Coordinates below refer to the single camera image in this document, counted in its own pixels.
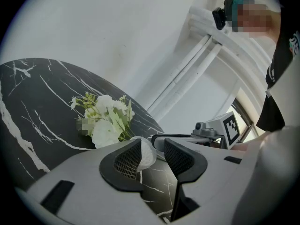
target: white wall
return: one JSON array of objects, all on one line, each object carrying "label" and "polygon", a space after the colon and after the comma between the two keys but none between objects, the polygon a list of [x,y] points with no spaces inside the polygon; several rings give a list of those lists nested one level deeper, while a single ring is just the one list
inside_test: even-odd
[{"label": "white wall", "polygon": [[[201,56],[197,65],[204,58]],[[215,58],[200,79],[159,122],[166,133],[190,134],[196,122],[226,113],[238,92],[237,76]]]},{"label": "white wall", "polygon": [[193,1],[28,0],[2,44],[0,64],[57,59],[135,95],[144,77],[173,52]]}]

